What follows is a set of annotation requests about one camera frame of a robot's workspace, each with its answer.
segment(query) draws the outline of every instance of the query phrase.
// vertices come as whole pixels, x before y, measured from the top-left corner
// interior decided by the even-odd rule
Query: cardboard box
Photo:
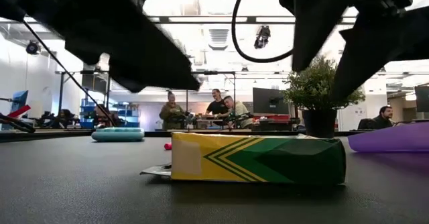
[[[346,161],[339,139],[173,133],[170,171],[173,180],[333,185]]]

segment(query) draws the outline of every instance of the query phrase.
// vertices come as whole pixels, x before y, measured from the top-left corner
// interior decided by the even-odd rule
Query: man
[[[374,120],[374,129],[383,129],[392,127],[390,119],[393,117],[393,109],[389,106],[384,106],[380,109],[379,115]]]
[[[176,104],[176,96],[169,91],[168,102],[162,107],[160,112],[160,119],[164,120],[162,123],[162,130],[180,129],[180,117],[184,114],[181,106]]]
[[[221,97],[220,90],[213,89],[212,96],[214,98],[214,101],[211,102],[210,105],[207,107],[206,115],[212,113],[213,115],[217,116],[218,114],[228,113],[228,108],[225,106],[225,103]]]
[[[234,105],[234,99],[231,96],[226,96],[223,101],[227,106],[229,112],[222,114],[222,117],[226,117],[232,110]],[[240,101],[235,102],[235,115],[239,116],[245,113],[248,113],[246,106]],[[245,119],[240,122],[240,127],[243,129],[253,129],[253,119]]]

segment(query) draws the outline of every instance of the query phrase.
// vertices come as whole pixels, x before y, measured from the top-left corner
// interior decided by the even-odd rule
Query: computer monitor
[[[429,112],[429,87],[415,87],[416,111],[419,113]]]
[[[18,111],[27,103],[28,91],[20,91],[13,94],[11,113]]]
[[[289,114],[289,104],[277,89],[253,88],[253,114],[281,115]]]

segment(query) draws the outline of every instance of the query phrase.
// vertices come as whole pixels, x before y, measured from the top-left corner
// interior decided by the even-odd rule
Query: black shirt
[[[385,119],[380,115],[378,117],[375,117],[373,120],[375,122],[375,124],[374,124],[375,129],[383,129],[386,127],[392,127],[393,126],[393,124],[391,123],[390,120]]]
[[[212,114],[224,114],[228,112],[228,108],[225,106],[223,100],[220,100],[219,102],[211,102],[207,107],[207,111],[211,112]]]

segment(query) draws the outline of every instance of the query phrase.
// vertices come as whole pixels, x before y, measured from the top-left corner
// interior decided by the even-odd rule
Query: gray table
[[[166,142],[0,144],[0,223],[429,223],[428,154],[348,153],[335,188],[140,176]]]

